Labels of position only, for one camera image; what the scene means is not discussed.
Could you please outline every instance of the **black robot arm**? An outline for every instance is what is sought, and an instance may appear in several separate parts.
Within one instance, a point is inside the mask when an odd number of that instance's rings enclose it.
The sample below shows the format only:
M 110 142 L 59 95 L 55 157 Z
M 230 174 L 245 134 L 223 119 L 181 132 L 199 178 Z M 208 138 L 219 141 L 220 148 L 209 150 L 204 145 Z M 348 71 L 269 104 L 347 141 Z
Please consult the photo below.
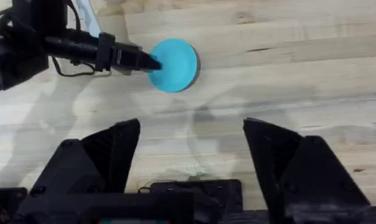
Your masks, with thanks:
M 67 6 L 76 16 L 76 29 L 67 29 Z M 71 0 L 12 0 L 12 8 L 0 18 L 0 90 L 20 84 L 48 69 L 52 57 L 57 72 L 57 58 L 70 59 L 74 65 L 85 64 L 95 71 L 122 68 L 157 70 L 161 65 L 139 47 L 118 43 L 111 34 L 92 37 L 81 30 L 80 20 Z

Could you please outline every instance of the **blue plastic lid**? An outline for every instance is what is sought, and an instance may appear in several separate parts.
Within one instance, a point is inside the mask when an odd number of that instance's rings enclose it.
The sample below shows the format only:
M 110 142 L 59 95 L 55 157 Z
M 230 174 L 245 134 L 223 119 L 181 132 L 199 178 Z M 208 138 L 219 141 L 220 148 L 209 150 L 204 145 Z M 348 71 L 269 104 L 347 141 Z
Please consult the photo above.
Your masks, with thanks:
M 150 81 L 159 90 L 174 93 L 184 90 L 195 79 L 198 59 L 193 47 L 181 39 L 167 39 L 150 53 L 162 64 L 149 72 Z

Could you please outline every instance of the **black cable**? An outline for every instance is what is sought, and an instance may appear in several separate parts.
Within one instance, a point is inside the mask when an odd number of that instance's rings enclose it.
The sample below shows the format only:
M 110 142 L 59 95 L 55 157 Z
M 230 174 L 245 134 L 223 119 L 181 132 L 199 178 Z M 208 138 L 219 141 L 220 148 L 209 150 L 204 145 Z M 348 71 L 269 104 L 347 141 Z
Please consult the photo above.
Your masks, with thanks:
M 76 73 L 76 74 L 72 74 L 72 75 L 65 75 L 64 73 L 62 73 L 61 67 L 59 66 L 57 59 L 55 57 L 51 57 L 51 58 L 52 58 L 52 62 L 54 64 L 54 66 L 55 66 L 55 69 L 60 76 L 63 76 L 63 77 L 78 77 L 78 76 L 83 76 L 83 75 L 94 75 L 95 74 L 95 68 L 92 65 L 90 65 L 88 63 L 81 63 L 83 65 L 86 65 L 90 69 L 92 69 L 92 71 L 91 72 L 80 72 L 80 73 Z
M 150 193 L 150 187 L 140 187 L 139 189 L 138 189 L 138 194 L 142 194 L 142 190 L 148 190 L 149 191 L 149 193 Z
M 73 5 L 72 1 L 71 0 L 64 0 L 64 3 L 67 6 L 69 6 L 71 8 L 71 10 L 73 11 L 73 13 L 75 14 L 76 30 L 81 31 L 80 18 L 77 14 L 77 10 L 76 10 L 75 6 Z M 84 63 L 84 62 L 78 62 L 78 64 L 86 65 L 87 67 L 92 69 L 92 71 L 91 72 L 80 72 L 80 73 L 76 73 L 76 74 L 72 74 L 72 75 L 66 75 L 66 74 L 62 73 L 61 67 L 59 66 L 57 59 L 55 57 L 51 57 L 51 58 L 52 58 L 52 62 L 54 64 L 54 66 L 55 66 L 55 69 L 60 76 L 63 76 L 63 77 L 79 77 L 79 76 L 83 76 L 83 75 L 94 75 L 95 74 L 95 68 L 92 65 L 90 65 L 88 63 Z
M 11 10 L 12 10 L 12 7 L 9 7 L 7 9 L 1 10 L 0 11 L 0 16 L 3 15 L 3 14 L 7 14 L 7 13 L 11 12 Z

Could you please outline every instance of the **light wood surface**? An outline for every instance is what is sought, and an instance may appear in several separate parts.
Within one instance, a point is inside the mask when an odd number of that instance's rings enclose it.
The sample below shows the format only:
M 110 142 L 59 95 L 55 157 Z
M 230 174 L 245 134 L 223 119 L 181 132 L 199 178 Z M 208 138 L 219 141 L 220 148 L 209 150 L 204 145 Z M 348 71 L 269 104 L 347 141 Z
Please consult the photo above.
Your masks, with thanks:
M 237 178 L 245 208 L 265 208 L 242 131 L 249 116 L 322 135 L 376 205 L 376 0 L 92 4 L 104 31 L 147 52 L 187 40 L 199 79 L 169 94 L 140 72 L 63 78 L 50 69 L 0 92 L 0 187 L 31 187 L 63 139 L 137 117 L 128 192 L 155 180 Z

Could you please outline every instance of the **wooden table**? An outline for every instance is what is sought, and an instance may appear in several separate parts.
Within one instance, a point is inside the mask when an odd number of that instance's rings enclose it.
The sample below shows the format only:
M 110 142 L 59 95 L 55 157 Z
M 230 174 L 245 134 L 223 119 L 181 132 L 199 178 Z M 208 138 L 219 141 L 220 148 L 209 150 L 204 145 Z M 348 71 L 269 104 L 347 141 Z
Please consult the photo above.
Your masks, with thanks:
M 60 141 L 136 117 L 128 192 L 156 180 L 237 178 L 245 208 L 265 208 L 242 131 L 254 117 L 322 135 L 376 205 L 376 0 L 92 3 L 104 31 L 146 51 L 187 40 L 199 79 L 169 94 L 140 72 L 63 78 L 50 69 L 0 92 L 0 187 L 31 187 Z

